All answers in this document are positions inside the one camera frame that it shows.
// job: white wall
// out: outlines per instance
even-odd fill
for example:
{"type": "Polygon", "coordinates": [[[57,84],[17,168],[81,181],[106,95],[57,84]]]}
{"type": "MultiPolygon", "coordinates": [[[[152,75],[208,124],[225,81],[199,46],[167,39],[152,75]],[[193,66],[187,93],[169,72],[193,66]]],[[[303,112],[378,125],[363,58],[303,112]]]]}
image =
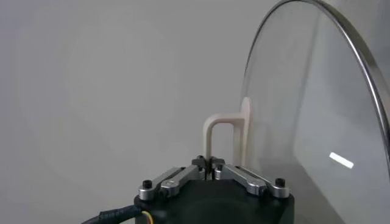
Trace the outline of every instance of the white wall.
{"type": "MultiPolygon", "coordinates": [[[[203,121],[238,109],[252,38],[276,2],[2,0],[1,223],[79,223],[187,165],[203,121]]],[[[384,58],[377,11],[390,5],[330,2],[384,58]]],[[[229,160],[224,128],[215,154],[229,160]]]]}

